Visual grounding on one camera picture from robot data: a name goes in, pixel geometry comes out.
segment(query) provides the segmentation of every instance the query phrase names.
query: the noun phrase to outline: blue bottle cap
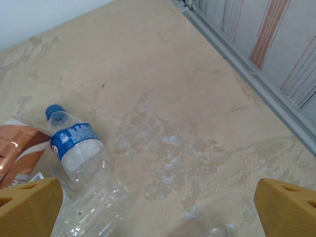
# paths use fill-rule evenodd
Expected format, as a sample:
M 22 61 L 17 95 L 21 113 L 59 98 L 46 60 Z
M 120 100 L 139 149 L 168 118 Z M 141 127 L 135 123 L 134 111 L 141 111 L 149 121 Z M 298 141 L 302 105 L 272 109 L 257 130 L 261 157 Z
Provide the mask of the blue bottle cap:
M 63 107 L 61 107 L 60 105 L 51 105 L 51 106 L 48 106 L 46 111 L 45 111 L 45 115 L 46 115 L 46 118 L 47 118 L 47 121 L 49 121 L 51 115 L 54 113 L 54 112 L 57 112 L 57 111 L 66 111 L 64 110 Z

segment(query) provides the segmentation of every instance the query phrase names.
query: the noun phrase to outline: brown snack wrapper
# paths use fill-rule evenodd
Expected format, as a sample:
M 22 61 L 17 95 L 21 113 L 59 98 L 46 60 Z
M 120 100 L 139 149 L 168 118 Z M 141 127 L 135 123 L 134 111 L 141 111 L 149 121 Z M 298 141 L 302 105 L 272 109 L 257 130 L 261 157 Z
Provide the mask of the brown snack wrapper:
M 16 118 L 0 127 L 0 189 L 24 183 L 50 137 Z

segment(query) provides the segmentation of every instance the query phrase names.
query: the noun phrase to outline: yellow plastic part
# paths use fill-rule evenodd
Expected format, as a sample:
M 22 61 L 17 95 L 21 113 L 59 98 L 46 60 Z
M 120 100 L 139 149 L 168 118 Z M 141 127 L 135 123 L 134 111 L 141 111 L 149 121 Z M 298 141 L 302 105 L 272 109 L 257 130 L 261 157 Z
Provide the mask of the yellow plastic part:
M 58 178 L 1 189 L 0 236 L 49 237 L 62 201 Z
M 254 201 L 267 237 L 316 237 L 316 191 L 261 179 Z

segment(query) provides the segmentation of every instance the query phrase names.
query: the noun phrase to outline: concrete floor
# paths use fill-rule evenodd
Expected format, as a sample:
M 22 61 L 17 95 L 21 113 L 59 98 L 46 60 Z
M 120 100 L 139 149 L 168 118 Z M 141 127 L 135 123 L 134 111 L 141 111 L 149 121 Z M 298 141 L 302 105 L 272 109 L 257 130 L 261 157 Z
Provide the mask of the concrete floor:
M 44 127 L 53 103 L 96 128 L 136 196 L 114 236 L 263 237 L 260 178 L 316 188 L 315 158 L 169 0 L 117 0 L 0 52 L 0 122 Z

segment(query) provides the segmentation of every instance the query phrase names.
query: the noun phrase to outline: blue bottle label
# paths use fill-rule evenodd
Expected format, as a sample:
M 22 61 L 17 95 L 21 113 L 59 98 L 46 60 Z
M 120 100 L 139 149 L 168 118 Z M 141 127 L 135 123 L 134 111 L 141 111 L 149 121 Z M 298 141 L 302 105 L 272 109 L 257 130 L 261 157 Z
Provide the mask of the blue bottle label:
M 61 161 L 67 151 L 77 143 L 88 139 L 100 141 L 89 123 L 77 123 L 67 129 L 56 132 L 51 138 L 50 148 Z

